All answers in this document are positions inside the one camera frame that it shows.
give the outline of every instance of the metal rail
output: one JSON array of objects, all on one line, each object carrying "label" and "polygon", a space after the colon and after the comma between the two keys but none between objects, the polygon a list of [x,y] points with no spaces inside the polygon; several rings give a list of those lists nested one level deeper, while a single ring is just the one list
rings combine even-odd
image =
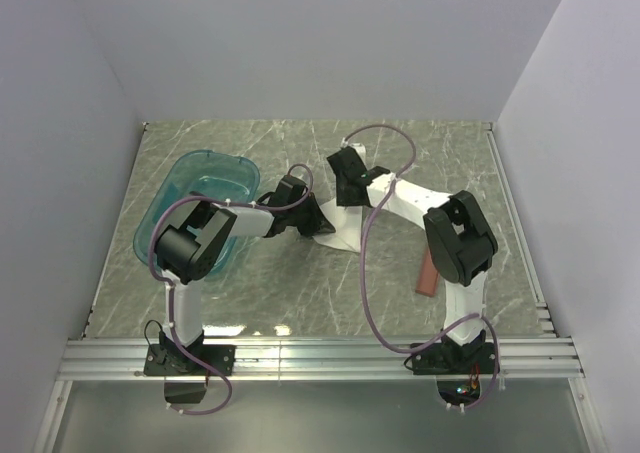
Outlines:
[{"label": "metal rail", "polygon": [[511,194],[511,188],[509,188],[507,173],[504,170],[504,165],[502,163],[502,159],[500,158],[500,152],[498,150],[498,145],[496,144],[496,139],[493,133],[493,123],[489,123],[485,127],[485,132],[487,134],[487,140],[489,141],[491,154],[493,155],[493,161],[498,171],[498,178],[500,178],[502,194],[504,195],[504,199],[507,203],[507,210],[509,211],[509,216],[511,217],[511,223],[513,223],[513,227],[515,229],[520,254],[522,255],[522,259],[524,260],[524,266],[527,271],[529,286],[531,287],[531,291],[533,293],[535,301],[543,303],[545,302],[545,299],[544,295],[542,294],[542,287],[540,286],[540,280],[538,279],[536,268],[533,264],[533,258],[531,257],[529,245],[527,244],[527,238],[525,237],[524,229],[522,228],[522,223],[520,222],[520,217],[518,216],[516,203],[513,199],[513,195]]},{"label": "metal rail", "polygon": [[[408,345],[417,338],[397,338]],[[370,338],[207,338],[207,344],[235,345],[234,381],[413,380],[403,356]],[[70,341],[58,381],[202,381],[203,377],[145,377],[147,344],[138,339]],[[570,338],[503,338],[502,373],[506,378],[582,378],[582,366]]]}]

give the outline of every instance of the wire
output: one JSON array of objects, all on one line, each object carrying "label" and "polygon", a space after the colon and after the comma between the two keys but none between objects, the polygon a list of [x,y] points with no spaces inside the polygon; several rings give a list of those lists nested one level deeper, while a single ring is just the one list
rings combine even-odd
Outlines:
[{"label": "wire", "polygon": [[362,300],[362,307],[363,307],[363,310],[364,310],[365,318],[367,319],[367,323],[369,324],[369,327],[371,328],[371,331],[372,331],[373,335],[382,344],[382,346],[384,346],[385,348],[387,348],[387,349],[389,349],[389,350],[391,350],[391,351],[393,351],[395,353],[399,353],[401,355],[413,355],[413,354],[416,354],[416,353],[418,353],[418,352],[430,347],[431,345],[433,345],[437,341],[441,340],[442,338],[444,338],[444,336],[446,336],[447,333],[449,333],[450,331],[452,331],[456,327],[460,326],[465,321],[469,321],[469,320],[473,320],[473,319],[476,319],[476,318],[480,318],[487,325],[487,328],[491,332],[491,337],[493,338],[493,344],[494,344],[494,350],[495,350],[495,356],[496,357],[495,357],[494,366],[493,366],[493,375],[491,377],[491,382],[489,384],[489,387],[487,388],[487,390],[486,390],[484,395],[482,395],[477,401],[475,401],[474,403],[472,403],[471,405],[468,406],[468,408],[476,407],[479,404],[481,404],[484,401],[484,399],[487,397],[487,395],[495,388],[496,379],[497,379],[498,372],[499,372],[499,369],[500,369],[500,367],[499,367],[499,365],[500,365],[500,355],[499,355],[498,337],[496,335],[495,329],[493,328],[493,326],[491,325],[489,320],[484,315],[480,315],[478,313],[473,313],[471,315],[464,316],[464,317],[460,318],[459,320],[453,322],[451,325],[449,325],[447,328],[442,330],[440,333],[438,333],[436,336],[431,338],[429,341],[426,341],[426,342],[422,343],[421,345],[415,346],[413,348],[400,348],[398,346],[395,346],[395,345],[389,343],[387,341],[387,339],[384,336],[382,336],[382,333],[380,333],[380,330],[376,326],[375,320],[373,319],[373,316],[371,315],[371,309],[369,308],[369,299],[367,297],[367,279],[366,279],[366,269],[365,269],[366,257],[367,257],[367,241],[369,239],[369,232],[371,230],[371,227],[373,226],[374,221],[376,220],[376,218],[380,214],[380,211],[383,209],[383,207],[387,203],[387,201],[389,201],[389,198],[391,198],[391,195],[393,195],[393,193],[395,192],[396,183],[398,181],[398,178],[400,177],[400,175],[402,175],[402,173],[407,171],[416,160],[416,145],[413,142],[413,140],[411,139],[411,137],[409,135],[407,135],[404,131],[402,131],[400,128],[397,128],[397,127],[392,126],[392,125],[386,125],[384,123],[376,123],[376,124],[373,124],[373,125],[363,126],[362,128],[358,128],[357,130],[353,131],[348,136],[346,136],[344,141],[346,142],[349,139],[353,138],[358,133],[360,133],[362,131],[365,131],[365,130],[369,130],[371,128],[387,128],[387,129],[395,131],[396,133],[399,133],[409,143],[409,146],[411,147],[411,157],[409,158],[409,161],[402,168],[400,168],[398,170],[398,172],[395,174],[395,177],[391,180],[391,184],[389,185],[389,191],[387,191],[387,194],[382,198],[382,201],[380,201],[380,203],[373,209],[373,212],[369,215],[369,217],[367,218],[367,221],[365,221],[364,228],[363,228],[363,231],[362,231],[362,236],[360,237],[360,268],[359,268],[359,274],[360,274],[360,297],[361,297],[361,300]]},{"label": "wire", "polygon": [[291,171],[294,168],[303,168],[307,171],[307,174],[309,175],[309,186],[307,187],[307,190],[305,191],[305,193],[302,195],[302,197],[291,203],[290,205],[285,205],[285,206],[264,206],[264,205],[258,205],[258,204],[250,204],[250,203],[239,203],[239,202],[234,202],[234,201],[230,201],[230,202],[226,202],[226,201],[220,201],[218,199],[215,198],[209,198],[208,196],[188,196],[186,198],[182,198],[178,201],[176,201],[174,204],[172,204],[169,208],[167,208],[167,210],[160,216],[160,219],[158,219],[158,222],[156,223],[156,226],[153,229],[153,233],[151,233],[151,241],[149,242],[149,249],[147,250],[147,258],[149,259],[149,263],[148,263],[148,267],[149,267],[149,271],[151,272],[151,276],[153,276],[156,280],[161,281],[163,283],[167,283],[169,285],[169,294],[168,294],[168,319],[169,319],[169,331],[171,333],[171,339],[173,340],[173,342],[176,345],[176,348],[178,348],[178,350],[180,351],[180,353],[182,353],[185,357],[187,357],[188,359],[190,359],[191,361],[193,361],[194,363],[196,363],[197,365],[200,365],[202,368],[204,368],[205,370],[207,370],[209,373],[211,373],[214,376],[219,377],[224,383],[225,385],[227,385],[227,396],[225,397],[224,400],[222,400],[222,402],[218,405],[215,406],[214,408],[210,408],[208,410],[185,410],[182,408],[179,408],[173,404],[169,405],[171,409],[179,412],[180,414],[184,414],[184,415],[192,415],[192,416],[203,416],[203,415],[209,415],[211,413],[215,413],[217,411],[220,411],[222,408],[224,408],[229,401],[231,400],[231,396],[233,394],[233,386],[231,385],[231,382],[229,381],[229,378],[227,378],[227,376],[222,373],[221,371],[219,371],[218,369],[216,369],[215,367],[209,365],[208,363],[202,361],[200,358],[198,358],[197,356],[194,356],[193,354],[191,354],[182,344],[182,342],[180,341],[180,338],[178,338],[178,333],[176,332],[176,327],[175,327],[175,289],[176,289],[176,285],[175,283],[170,279],[167,278],[166,276],[162,276],[160,273],[158,273],[156,271],[156,267],[155,267],[155,248],[156,248],[156,243],[158,242],[158,237],[160,235],[160,229],[162,228],[162,225],[164,225],[164,223],[167,221],[167,218],[180,206],[190,203],[192,201],[206,201],[208,203],[214,204],[214,205],[218,205],[218,206],[223,206],[223,207],[229,207],[229,206],[233,206],[233,207],[238,207],[238,208],[255,208],[257,210],[263,210],[263,211],[269,211],[269,212],[280,212],[280,211],[286,211],[286,210],[290,210],[291,208],[295,208],[296,206],[302,204],[311,194],[311,190],[313,189],[313,173],[311,172],[311,169],[307,166],[304,165],[302,163],[296,163],[295,165],[291,166],[291,168],[289,168],[289,171],[287,174],[290,174]]},{"label": "wire", "polygon": [[[295,165],[291,165],[291,168],[289,168],[289,170],[287,171],[287,175],[290,175],[291,172],[296,168],[296,167],[302,167],[302,168],[307,168],[306,165],[303,165],[302,163],[296,163]],[[273,195],[273,191],[267,191],[264,195],[262,195],[260,198],[258,198],[256,200],[256,204],[261,205],[261,206],[265,206],[265,202],[271,198],[271,196]]]},{"label": "wire", "polygon": [[[416,356],[418,355],[414,354],[414,355],[407,356],[402,362],[402,366],[404,366],[407,370],[409,370],[411,373],[414,373],[414,374],[418,374],[416,373],[416,368],[413,367],[413,360],[416,359]],[[431,372],[431,374],[434,374],[434,375],[446,375],[451,370],[449,368],[438,368],[438,369],[429,368],[429,371]]]},{"label": "wire", "polygon": [[471,374],[469,375],[469,383],[474,390],[478,387],[478,378],[480,378],[480,367],[478,363],[474,363],[471,368]]},{"label": "wire", "polygon": [[158,325],[158,327],[160,328],[160,331],[162,331],[162,325],[160,324],[160,322],[158,320],[149,320],[149,321],[147,321],[147,324],[144,325],[144,339],[147,340],[147,345],[149,345],[149,348],[151,348],[151,342],[149,341],[149,337],[147,336],[147,328],[149,328],[149,325],[151,323],[155,323],[156,325]]}]

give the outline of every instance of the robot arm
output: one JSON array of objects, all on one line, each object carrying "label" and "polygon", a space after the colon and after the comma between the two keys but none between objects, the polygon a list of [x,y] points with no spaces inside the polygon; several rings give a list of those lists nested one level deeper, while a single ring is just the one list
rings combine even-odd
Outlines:
[{"label": "robot arm", "polygon": [[[338,206],[375,208],[395,178],[382,167],[367,170],[350,146],[328,161],[336,175]],[[498,244],[474,196],[466,191],[449,195],[398,180],[383,209],[426,231],[434,266],[445,280],[444,327],[472,313],[482,315],[486,272]],[[447,336],[462,347],[479,338],[483,331],[483,322],[478,318],[464,322]]]},{"label": "robot arm", "polygon": [[[269,207],[291,205],[304,196],[306,189],[304,181],[285,175],[264,201]],[[218,207],[206,201],[193,201],[176,208],[158,235],[155,252],[164,276],[175,284],[175,327],[183,346],[195,348],[204,339],[200,315],[201,283],[197,280],[211,271],[225,242],[233,237],[272,237],[288,226],[296,227],[302,236],[335,232],[312,192],[300,205],[280,212]],[[167,284],[165,288],[166,318],[169,318],[171,287]],[[171,348],[168,320],[164,322],[163,334],[161,343]]]}]

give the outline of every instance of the translucent blue container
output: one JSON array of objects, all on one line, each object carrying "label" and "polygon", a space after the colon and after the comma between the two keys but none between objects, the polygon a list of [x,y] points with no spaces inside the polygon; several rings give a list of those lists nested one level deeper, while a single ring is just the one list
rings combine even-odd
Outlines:
[{"label": "translucent blue container", "polygon": [[[189,196],[191,192],[196,191],[221,201],[229,198],[248,203],[254,199],[259,184],[258,167],[247,158],[223,155],[211,150],[187,153],[173,165],[142,218],[133,237],[133,251],[140,261],[145,265],[149,264],[147,250],[153,228],[173,203]],[[227,240],[207,278],[224,267],[235,242],[235,238]]]}]

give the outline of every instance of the tabletop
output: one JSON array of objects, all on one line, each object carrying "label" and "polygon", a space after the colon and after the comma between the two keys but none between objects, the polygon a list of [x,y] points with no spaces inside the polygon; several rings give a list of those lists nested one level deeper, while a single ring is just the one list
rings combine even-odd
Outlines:
[{"label": "tabletop", "polygon": [[[525,264],[487,132],[480,122],[377,120],[402,128],[418,156],[404,174],[429,189],[473,193],[498,240],[489,271],[487,316],[503,335],[542,333]],[[258,195],[272,191],[294,163],[314,173],[320,203],[334,195],[326,157],[341,139],[372,121],[203,120],[147,125],[114,233],[87,329],[89,337],[140,337],[149,319],[164,318],[164,287],[135,256],[133,235],[173,164],[210,149],[251,159],[260,170]],[[407,143],[384,129],[360,133],[367,164],[392,171],[409,158]],[[208,334],[327,337],[370,335],[362,312],[358,255],[333,250],[286,231],[236,243],[231,260],[205,281],[202,317]],[[367,249],[372,313],[386,335],[433,334],[443,325],[442,281],[434,298],[414,292],[426,235],[382,212]]]}]

